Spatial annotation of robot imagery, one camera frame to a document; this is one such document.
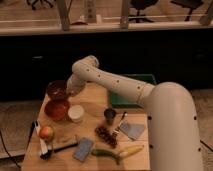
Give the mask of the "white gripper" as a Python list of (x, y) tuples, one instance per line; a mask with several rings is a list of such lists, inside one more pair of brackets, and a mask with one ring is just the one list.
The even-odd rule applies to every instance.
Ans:
[(86, 86), (86, 81), (78, 77), (76, 74), (72, 74), (67, 80), (66, 93), (70, 96), (76, 96)]

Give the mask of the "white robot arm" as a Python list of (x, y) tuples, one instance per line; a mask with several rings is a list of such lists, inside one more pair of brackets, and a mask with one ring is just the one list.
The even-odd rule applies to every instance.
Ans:
[(94, 82), (144, 108), (149, 117), (152, 171), (204, 171), (197, 112), (189, 91), (174, 82), (158, 85), (105, 72), (89, 55), (72, 65), (67, 93), (79, 94)]

